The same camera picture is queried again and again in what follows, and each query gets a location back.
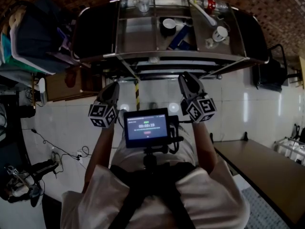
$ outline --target person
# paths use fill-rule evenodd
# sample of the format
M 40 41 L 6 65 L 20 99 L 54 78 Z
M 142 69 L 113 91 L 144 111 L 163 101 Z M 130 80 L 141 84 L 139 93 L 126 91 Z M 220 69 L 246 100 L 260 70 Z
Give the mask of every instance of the person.
M 175 183 L 193 227 L 244 228 L 250 216 L 248 202 L 237 188 L 226 162 L 218 159 L 205 124 L 192 125 L 196 150 L 187 132 L 179 127 L 179 135 L 184 138 L 179 151 L 175 155 L 154 153 L 157 165 L 169 163 L 174 167 L 187 162 L 195 166 L 197 156 L 197 167 Z M 62 229 L 109 228 L 125 204 L 130 188 L 108 169 L 113 134 L 114 125 L 102 129 L 85 173 L 82 192 L 68 191 L 62 195 Z M 113 156 L 112 167 L 129 173 L 144 170 L 144 156 L 141 148 L 126 148 L 123 137 Z M 177 224 L 171 210 L 158 196 L 147 196 L 126 228 L 183 227 Z

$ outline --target white cup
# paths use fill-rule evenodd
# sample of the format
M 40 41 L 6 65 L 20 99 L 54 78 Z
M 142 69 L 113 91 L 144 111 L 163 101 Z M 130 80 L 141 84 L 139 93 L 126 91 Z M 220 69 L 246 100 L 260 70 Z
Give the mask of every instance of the white cup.
M 218 26 L 213 32 L 212 38 L 215 42 L 221 42 L 228 36 L 228 30 L 223 26 Z

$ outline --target white tube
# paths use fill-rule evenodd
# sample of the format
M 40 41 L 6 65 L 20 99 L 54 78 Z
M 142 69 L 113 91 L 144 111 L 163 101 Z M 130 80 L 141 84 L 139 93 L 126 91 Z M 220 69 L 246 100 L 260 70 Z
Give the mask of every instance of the white tube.
M 193 0 L 190 0 L 190 3 L 197 8 L 209 21 L 212 26 L 216 26 L 217 22 L 210 15 L 208 15 L 198 4 L 196 4 Z

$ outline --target stainless steel shelf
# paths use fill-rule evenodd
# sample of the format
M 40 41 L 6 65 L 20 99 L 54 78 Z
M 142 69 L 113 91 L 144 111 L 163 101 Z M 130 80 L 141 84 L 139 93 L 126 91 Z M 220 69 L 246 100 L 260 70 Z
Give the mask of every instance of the stainless steel shelf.
M 214 42 L 215 47 L 207 48 L 206 40 L 212 38 L 217 26 L 213 27 L 204 15 L 193 7 L 188 0 L 150 0 L 150 9 L 146 13 L 139 11 L 134 0 L 120 0 L 118 17 L 117 43 L 114 54 L 122 58 L 132 57 L 206 57 L 237 61 L 245 57 L 243 41 L 232 9 L 221 12 L 223 20 L 214 11 L 212 17 L 217 26 L 224 26 L 229 31 L 229 43 Z M 160 32 L 160 18 L 167 17 L 176 21 L 176 33 L 164 37 Z M 168 46 L 186 24 L 191 21 L 193 27 L 183 40 L 191 44 L 197 51 L 167 50 Z
M 142 17 L 119 21 L 117 53 L 156 50 L 155 17 Z
M 119 20 L 134 19 L 134 18 L 143 18 L 143 17 L 152 17 L 154 16 L 154 8 L 150 6 L 149 10 L 146 13 L 139 11 L 137 7 L 128 7 L 120 10 Z
M 176 17 L 176 18 L 191 18 L 191 11 L 189 7 L 183 6 L 162 6 L 156 5 L 157 17 Z
M 160 32 L 161 23 L 160 23 L 160 17 L 157 18 L 157 50 L 159 51 L 165 51 L 167 50 L 168 46 L 171 44 L 172 40 L 175 38 L 175 36 L 179 33 L 179 31 L 185 26 L 188 25 L 187 23 L 189 20 L 182 19 L 182 18 L 173 18 L 176 22 L 176 33 L 172 36 L 164 36 Z M 195 48 L 196 46 L 196 38 L 194 34 L 193 27 L 191 27 L 190 32 L 183 38 L 184 41 L 191 44 Z

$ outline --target wooden table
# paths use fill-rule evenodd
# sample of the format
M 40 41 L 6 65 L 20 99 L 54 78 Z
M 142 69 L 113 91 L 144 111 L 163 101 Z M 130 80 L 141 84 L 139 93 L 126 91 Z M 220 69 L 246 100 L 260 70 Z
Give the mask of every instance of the wooden table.
M 215 142 L 227 161 L 291 228 L 305 228 L 305 167 L 253 140 Z

